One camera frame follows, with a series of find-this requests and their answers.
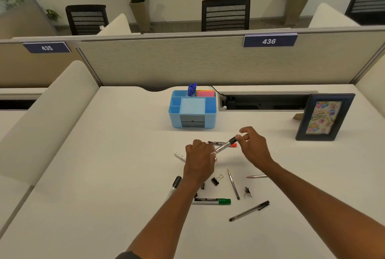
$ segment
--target number 436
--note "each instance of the number 436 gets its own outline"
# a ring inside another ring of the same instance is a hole
[[[262,41],[263,44],[274,44],[275,39],[265,39]]]

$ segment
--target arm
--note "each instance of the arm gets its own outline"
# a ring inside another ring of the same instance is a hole
[[[183,179],[127,251],[143,259],[172,259],[195,193],[214,172],[213,145],[194,140],[186,146]]]
[[[283,169],[252,127],[239,132],[247,133],[236,136],[246,158],[282,190],[337,258],[385,258],[383,225]]]

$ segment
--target black binder clip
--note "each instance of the black binder clip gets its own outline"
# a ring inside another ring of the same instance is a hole
[[[219,180],[223,178],[223,175],[220,174],[218,178],[212,178],[211,181],[214,183],[215,186],[219,184]]]
[[[244,188],[244,194],[243,194],[243,198],[245,198],[246,197],[246,194],[250,194],[250,197],[253,197],[252,195],[251,195],[251,193],[250,193],[250,189],[248,189],[247,187],[245,187]]]

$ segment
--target green marker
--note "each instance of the green marker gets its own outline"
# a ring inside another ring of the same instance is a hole
[[[231,204],[231,199],[226,199],[226,198],[194,198],[194,200],[191,204],[229,205],[229,204]]]

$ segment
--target black office chair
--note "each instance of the black office chair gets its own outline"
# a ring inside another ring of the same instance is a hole
[[[360,25],[385,25],[385,0],[351,0],[345,15]]]
[[[72,35],[95,35],[99,26],[107,26],[108,18],[103,4],[78,4],[65,8]]]
[[[250,0],[202,1],[202,31],[248,30]]]

